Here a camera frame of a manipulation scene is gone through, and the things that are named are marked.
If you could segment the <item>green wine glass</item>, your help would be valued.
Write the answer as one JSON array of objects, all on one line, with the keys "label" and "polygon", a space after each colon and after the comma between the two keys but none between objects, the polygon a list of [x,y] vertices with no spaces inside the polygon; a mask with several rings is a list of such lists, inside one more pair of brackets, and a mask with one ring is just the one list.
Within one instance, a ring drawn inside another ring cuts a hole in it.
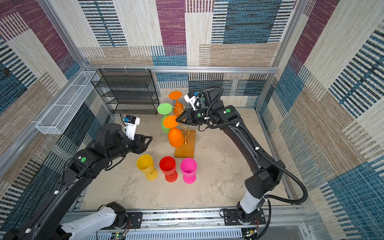
[{"label": "green wine glass", "polygon": [[164,120],[173,111],[173,106],[171,104],[168,104],[168,103],[163,103],[163,104],[160,104],[158,106],[157,111],[159,114],[163,115],[163,118],[161,120],[162,130],[165,134],[168,134],[171,129],[164,126]]}]

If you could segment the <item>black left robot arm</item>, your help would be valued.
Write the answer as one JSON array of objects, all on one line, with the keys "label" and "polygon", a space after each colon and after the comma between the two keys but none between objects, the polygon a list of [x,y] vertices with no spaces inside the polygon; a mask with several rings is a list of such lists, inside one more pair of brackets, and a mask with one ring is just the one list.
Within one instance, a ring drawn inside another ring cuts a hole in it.
[{"label": "black left robot arm", "polygon": [[151,136],[135,134],[129,139],[122,126],[115,123],[98,128],[95,140],[78,151],[67,163],[61,180],[38,210],[21,227],[4,235],[5,240],[51,240],[69,235],[59,229],[59,223],[80,193],[111,162],[129,153],[144,153]]}]

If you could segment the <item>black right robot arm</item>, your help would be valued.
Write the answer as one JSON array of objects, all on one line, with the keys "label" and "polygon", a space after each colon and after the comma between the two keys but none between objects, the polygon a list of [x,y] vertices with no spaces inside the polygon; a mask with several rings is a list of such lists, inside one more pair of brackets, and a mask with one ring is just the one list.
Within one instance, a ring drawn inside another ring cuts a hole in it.
[{"label": "black right robot arm", "polygon": [[[253,175],[245,180],[246,193],[237,204],[238,222],[249,225],[255,214],[270,199],[293,205],[304,203],[309,196],[305,185],[286,169],[283,161],[276,161],[261,147],[237,109],[232,105],[224,105],[221,99],[223,92],[221,86],[213,86],[193,94],[188,93],[184,99],[190,106],[177,117],[177,122],[189,126],[206,125],[208,129],[220,129],[244,156]],[[303,192],[301,198],[291,200],[271,194],[283,175],[287,175],[301,188]]]}]

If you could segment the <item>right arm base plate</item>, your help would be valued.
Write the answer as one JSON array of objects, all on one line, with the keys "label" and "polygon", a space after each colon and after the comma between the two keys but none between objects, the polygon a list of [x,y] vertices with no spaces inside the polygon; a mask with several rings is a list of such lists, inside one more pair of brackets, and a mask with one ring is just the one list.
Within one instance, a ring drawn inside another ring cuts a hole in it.
[{"label": "right arm base plate", "polygon": [[262,209],[255,210],[250,214],[240,213],[238,209],[221,209],[219,215],[224,219],[226,226],[237,225],[265,225],[266,215]]}]

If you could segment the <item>yellow wine glass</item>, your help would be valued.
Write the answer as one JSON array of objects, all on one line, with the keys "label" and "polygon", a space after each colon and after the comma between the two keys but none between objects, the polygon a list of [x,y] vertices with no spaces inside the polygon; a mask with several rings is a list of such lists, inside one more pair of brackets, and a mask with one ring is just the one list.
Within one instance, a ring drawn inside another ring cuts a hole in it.
[{"label": "yellow wine glass", "polygon": [[157,179],[159,173],[155,168],[155,163],[150,155],[142,155],[137,160],[137,168],[145,174],[146,179],[154,181]]}]

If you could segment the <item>pink wine glass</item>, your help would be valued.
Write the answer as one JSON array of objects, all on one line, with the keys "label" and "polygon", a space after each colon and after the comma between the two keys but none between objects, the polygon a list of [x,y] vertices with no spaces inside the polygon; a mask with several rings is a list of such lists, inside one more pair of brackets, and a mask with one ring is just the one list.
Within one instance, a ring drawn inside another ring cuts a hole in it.
[{"label": "pink wine glass", "polygon": [[196,181],[197,162],[192,158],[186,158],[181,162],[183,180],[186,184],[193,184]]}]

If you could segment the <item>red wine glass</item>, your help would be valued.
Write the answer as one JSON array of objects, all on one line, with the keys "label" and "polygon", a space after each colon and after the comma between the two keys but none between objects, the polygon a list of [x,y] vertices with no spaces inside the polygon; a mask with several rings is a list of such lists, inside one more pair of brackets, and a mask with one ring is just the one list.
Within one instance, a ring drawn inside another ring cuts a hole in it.
[{"label": "red wine glass", "polygon": [[173,183],[178,178],[176,171],[176,160],[173,157],[166,156],[160,160],[159,167],[165,174],[165,179],[169,183]]}]

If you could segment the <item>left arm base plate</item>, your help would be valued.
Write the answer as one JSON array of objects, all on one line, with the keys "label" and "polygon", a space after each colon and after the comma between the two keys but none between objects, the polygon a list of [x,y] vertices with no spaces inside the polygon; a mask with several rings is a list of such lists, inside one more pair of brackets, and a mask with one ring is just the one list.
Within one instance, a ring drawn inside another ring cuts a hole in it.
[{"label": "left arm base plate", "polygon": [[128,212],[117,214],[113,224],[102,230],[139,229],[142,224],[143,212]]}]

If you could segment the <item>orange wine glass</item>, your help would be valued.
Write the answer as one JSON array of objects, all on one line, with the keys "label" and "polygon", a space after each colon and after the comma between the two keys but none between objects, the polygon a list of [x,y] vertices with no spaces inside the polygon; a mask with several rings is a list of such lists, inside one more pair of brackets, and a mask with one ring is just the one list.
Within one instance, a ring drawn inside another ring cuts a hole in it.
[{"label": "orange wine glass", "polygon": [[184,111],[184,105],[179,102],[179,99],[183,96],[180,91],[173,91],[169,94],[169,98],[175,101],[174,104],[174,115],[179,117]]},{"label": "orange wine glass", "polygon": [[177,128],[179,125],[177,116],[167,116],[163,121],[163,125],[169,129],[168,139],[170,145],[174,148],[181,147],[185,143],[185,138],[183,132]]}]

